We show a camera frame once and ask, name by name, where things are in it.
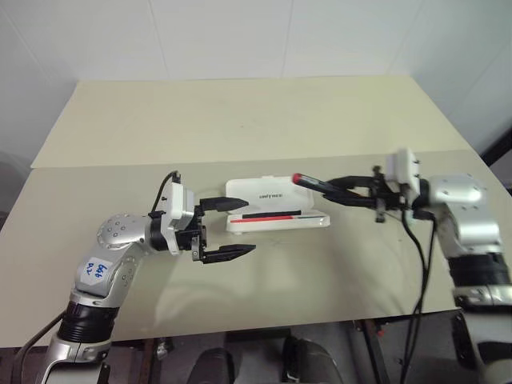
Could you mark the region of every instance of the handwritten label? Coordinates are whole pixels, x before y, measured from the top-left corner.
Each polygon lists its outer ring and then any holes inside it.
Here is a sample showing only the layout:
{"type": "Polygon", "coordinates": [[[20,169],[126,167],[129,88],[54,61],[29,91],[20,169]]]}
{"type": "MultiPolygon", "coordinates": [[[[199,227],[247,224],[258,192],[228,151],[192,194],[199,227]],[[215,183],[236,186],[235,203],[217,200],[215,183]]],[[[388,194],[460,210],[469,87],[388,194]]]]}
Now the handwritten label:
{"type": "Polygon", "coordinates": [[[80,275],[80,281],[93,286],[102,282],[108,275],[111,262],[100,258],[90,258],[80,275]]]}

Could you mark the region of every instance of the marker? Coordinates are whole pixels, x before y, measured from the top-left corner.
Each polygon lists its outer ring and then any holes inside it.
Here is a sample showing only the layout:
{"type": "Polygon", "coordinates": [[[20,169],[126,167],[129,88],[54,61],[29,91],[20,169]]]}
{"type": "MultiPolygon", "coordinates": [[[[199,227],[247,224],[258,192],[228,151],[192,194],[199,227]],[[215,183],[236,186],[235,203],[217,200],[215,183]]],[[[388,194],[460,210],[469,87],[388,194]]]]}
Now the marker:
{"type": "Polygon", "coordinates": [[[310,190],[316,190],[318,192],[322,192],[323,194],[339,194],[342,192],[328,182],[323,182],[322,180],[312,178],[311,176],[305,176],[304,174],[294,174],[291,178],[291,181],[293,184],[303,186],[304,188],[308,188],[310,190]]]}

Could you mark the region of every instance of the table surface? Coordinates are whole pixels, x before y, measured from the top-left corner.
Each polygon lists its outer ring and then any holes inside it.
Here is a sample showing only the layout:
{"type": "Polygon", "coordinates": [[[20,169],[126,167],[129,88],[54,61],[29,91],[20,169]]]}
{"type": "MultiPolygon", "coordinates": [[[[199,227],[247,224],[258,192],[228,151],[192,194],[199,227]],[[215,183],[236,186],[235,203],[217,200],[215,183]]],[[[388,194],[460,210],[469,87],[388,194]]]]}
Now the table surface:
{"type": "MultiPolygon", "coordinates": [[[[510,197],[408,77],[80,82],[0,233],[0,346],[23,344],[63,308],[101,222],[147,212],[169,170],[202,198],[222,195],[231,178],[370,174],[400,146],[417,152],[425,176],[465,171],[486,183],[510,249],[510,197]]],[[[212,248],[246,242],[256,251],[211,266],[187,254],[147,258],[114,337],[409,313],[420,270],[400,224],[315,201],[330,228],[237,237],[223,214],[209,214],[212,248]]],[[[426,243],[428,225],[414,230],[426,243]]],[[[452,308],[450,287],[436,249],[426,309],[452,308]]]]}
{"type": "MultiPolygon", "coordinates": [[[[512,199],[468,150],[418,153],[422,176],[471,172],[488,185],[490,209],[512,249],[512,199]]],[[[370,174],[385,155],[172,166],[96,166],[33,170],[0,233],[0,346],[24,343],[67,303],[74,272],[112,214],[144,214],[163,176],[182,172],[196,198],[223,194],[228,179],[303,172],[319,178],[370,174]]],[[[326,229],[244,235],[224,231],[226,216],[208,214],[210,245],[256,244],[232,262],[204,266],[189,254],[145,259],[123,305],[116,339],[150,338],[408,314],[418,295],[417,252],[400,223],[323,200],[326,229]]],[[[414,226],[426,246],[428,223],[414,226]]],[[[506,253],[512,265],[510,253],[506,253]]],[[[436,248],[426,310],[453,308],[451,280],[436,248]]]]}
{"type": "Polygon", "coordinates": [[[469,150],[407,76],[80,82],[33,167],[469,150]]]}

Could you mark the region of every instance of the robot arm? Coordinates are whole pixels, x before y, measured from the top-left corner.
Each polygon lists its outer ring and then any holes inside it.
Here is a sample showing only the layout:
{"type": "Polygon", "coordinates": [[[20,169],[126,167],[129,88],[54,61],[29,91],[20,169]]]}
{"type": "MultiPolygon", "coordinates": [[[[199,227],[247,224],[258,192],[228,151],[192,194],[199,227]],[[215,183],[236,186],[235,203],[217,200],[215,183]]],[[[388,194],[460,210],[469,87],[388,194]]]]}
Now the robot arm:
{"type": "Polygon", "coordinates": [[[102,361],[110,349],[114,320],[142,259],[158,250],[168,250],[173,256],[191,250],[193,260],[212,263],[250,252],[255,246],[204,250],[205,211],[234,210],[246,205],[247,202],[236,198],[207,198],[195,206],[194,193],[175,174],[163,185],[158,204],[147,216],[116,214],[107,219],[77,269],[70,301],[46,351],[38,383],[52,382],[68,374],[68,365],[61,363],[80,365],[79,377],[85,378],[84,382],[98,382],[102,375],[108,375],[102,361]]]}
{"type": "Polygon", "coordinates": [[[406,210],[419,219],[425,211],[433,214],[455,305],[462,308],[452,320],[458,360],[478,370],[483,383],[512,382],[512,284],[484,186],[468,174],[420,179],[419,161],[409,150],[388,157],[386,174],[375,166],[372,177],[321,182],[295,174],[293,180],[332,202],[375,210],[376,222],[385,221],[386,210],[406,210]],[[368,195],[353,192],[356,186],[368,195]]]}

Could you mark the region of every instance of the black cable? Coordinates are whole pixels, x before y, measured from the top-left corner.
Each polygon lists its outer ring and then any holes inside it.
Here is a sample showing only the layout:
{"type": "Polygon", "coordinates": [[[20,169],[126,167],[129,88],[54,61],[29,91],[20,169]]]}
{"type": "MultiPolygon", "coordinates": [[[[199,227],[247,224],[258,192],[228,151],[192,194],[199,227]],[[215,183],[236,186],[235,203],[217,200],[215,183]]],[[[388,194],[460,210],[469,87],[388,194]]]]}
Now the black cable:
{"type": "Polygon", "coordinates": [[[407,358],[408,364],[410,364],[410,361],[413,358],[414,349],[416,348],[416,343],[418,341],[419,328],[420,328],[422,312],[423,312],[423,301],[425,299],[426,288],[428,287],[428,282],[429,282],[429,277],[430,277],[430,270],[432,268],[432,254],[433,254],[433,249],[434,249],[434,239],[435,239],[434,236],[435,236],[436,230],[437,230],[437,224],[434,219],[432,221],[432,231],[430,233],[428,265],[426,268],[425,278],[422,281],[422,292],[420,293],[420,298],[419,298],[418,304],[417,304],[418,305],[418,320],[416,322],[416,328],[414,329],[414,336],[412,337],[409,356],[407,358]]]}
{"type": "Polygon", "coordinates": [[[157,197],[154,200],[153,207],[151,208],[151,212],[155,212],[157,210],[157,205],[158,205],[158,202],[160,201],[160,197],[162,196],[163,188],[166,186],[166,183],[169,181],[170,178],[173,178],[173,180],[176,182],[181,181],[179,172],[177,170],[173,170],[171,173],[169,173],[167,176],[164,177],[164,179],[162,180],[162,184],[160,184],[160,188],[158,188],[157,197]]]}
{"type": "Polygon", "coordinates": [[[32,337],[14,356],[13,360],[13,369],[10,375],[10,383],[11,384],[22,384],[22,376],[23,376],[23,363],[25,362],[25,357],[30,348],[34,346],[34,344],[42,338],[45,334],[51,330],[55,324],[61,321],[64,317],[65,312],[61,312],[56,318],[54,318],[47,326],[45,326],[42,330],[36,333],[35,336],[32,337]]]}
{"type": "Polygon", "coordinates": [[[416,245],[416,248],[418,249],[419,257],[422,261],[422,287],[420,291],[420,295],[418,298],[418,301],[416,302],[416,306],[414,307],[413,313],[411,315],[411,319],[409,320],[409,325],[407,327],[407,336],[406,336],[406,346],[404,348],[404,357],[402,361],[402,372],[400,375],[400,383],[404,384],[406,382],[406,376],[410,367],[410,362],[412,360],[412,357],[414,355],[414,350],[416,348],[416,344],[418,341],[418,335],[420,330],[420,325],[422,321],[422,312],[423,312],[423,301],[425,298],[426,288],[428,286],[428,281],[430,277],[430,271],[432,267],[432,255],[434,252],[434,239],[435,239],[435,233],[437,230],[437,223],[435,221],[434,216],[430,215],[430,220],[432,220],[432,231],[430,234],[430,244],[429,244],[429,253],[428,253],[428,261],[425,261],[425,256],[423,255],[423,250],[421,248],[421,245],[412,233],[412,231],[409,228],[409,225],[406,220],[406,212],[402,211],[402,224],[404,227],[404,230],[409,235],[410,239],[413,241],[413,243],[416,245]]]}

